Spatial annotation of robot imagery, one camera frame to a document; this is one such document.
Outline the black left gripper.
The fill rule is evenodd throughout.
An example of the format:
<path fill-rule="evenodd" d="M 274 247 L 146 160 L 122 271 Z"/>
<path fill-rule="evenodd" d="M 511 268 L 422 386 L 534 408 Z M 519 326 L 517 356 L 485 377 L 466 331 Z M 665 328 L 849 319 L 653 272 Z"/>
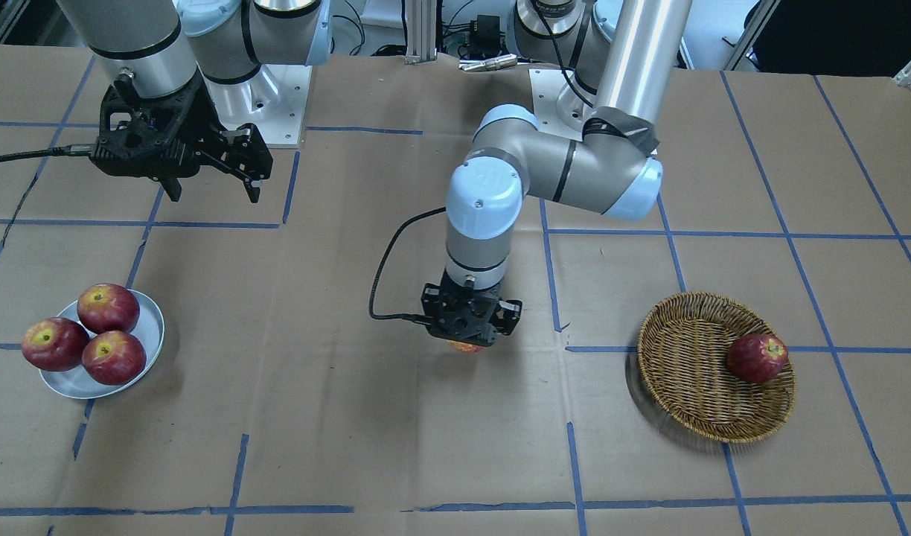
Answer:
<path fill-rule="evenodd" d="M 421 304 L 429 335 L 491 347 L 509 336 L 522 316 L 522 301 L 503 301 L 501 284 L 485 289 L 457 284 L 447 274 L 439 284 L 425 284 Z"/>

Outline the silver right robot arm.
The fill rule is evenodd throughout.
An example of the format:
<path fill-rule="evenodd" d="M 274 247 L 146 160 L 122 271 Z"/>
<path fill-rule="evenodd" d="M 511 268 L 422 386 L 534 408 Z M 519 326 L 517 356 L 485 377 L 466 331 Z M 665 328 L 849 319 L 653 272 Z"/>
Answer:
<path fill-rule="evenodd" d="M 61 1 L 109 76 L 89 160 L 145 177 L 170 200 L 204 166 L 241 181 L 253 203 L 274 159 L 265 129 L 292 98 L 269 66 L 330 53 L 327 1 Z"/>

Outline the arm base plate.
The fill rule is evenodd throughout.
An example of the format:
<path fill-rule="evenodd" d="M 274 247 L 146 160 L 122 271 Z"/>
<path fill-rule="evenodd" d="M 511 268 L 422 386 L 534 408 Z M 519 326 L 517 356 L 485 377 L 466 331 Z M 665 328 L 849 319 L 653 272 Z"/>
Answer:
<path fill-rule="evenodd" d="M 227 127 L 258 126 L 269 148 L 296 149 L 301 142 L 312 66 L 264 65 L 237 84 L 205 84 L 218 118 Z"/>
<path fill-rule="evenodd" d="M 538 131 L 581 141 L 594 109 L 575 95 L 561 71 L 532 68 L 529 78 Z"/>

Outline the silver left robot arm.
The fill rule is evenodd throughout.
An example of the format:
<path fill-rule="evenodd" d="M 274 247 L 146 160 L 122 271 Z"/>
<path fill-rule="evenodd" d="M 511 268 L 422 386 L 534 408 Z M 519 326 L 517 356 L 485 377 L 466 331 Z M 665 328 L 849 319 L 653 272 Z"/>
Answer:
<path fill-rule="evenodd" d="M 527 196 L 639 220 L 663 167 L 655 124 L 691 9 L 688 1 L 518 1 L 517 50 L 574 78 L 573 139 L 544 132 L 524 106 L 484 115 L 455 168 L 444 209 L 447 262 L 417 323 L 435 338 L 489 346 L 512 333 L 520 301 L 500 296 Z"/>

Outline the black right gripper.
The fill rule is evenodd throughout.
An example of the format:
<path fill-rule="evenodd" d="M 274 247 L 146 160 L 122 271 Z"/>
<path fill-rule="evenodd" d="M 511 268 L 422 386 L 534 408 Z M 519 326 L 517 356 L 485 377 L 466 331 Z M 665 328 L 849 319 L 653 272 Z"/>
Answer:
<path fill-rule="evenodd" d="M 195 71 L 183 87 L 159 98 L 143 98 L 137 77 L 120 72 L 100 105 L 99 133 L 89 160 L 109 176 L 157 179 L 172 202 L 182 197 L 179 179 L 221 160 L 242 183 L 251 203 L 272 175 L 274 157 L 258 125 L 225 131 Z"/>

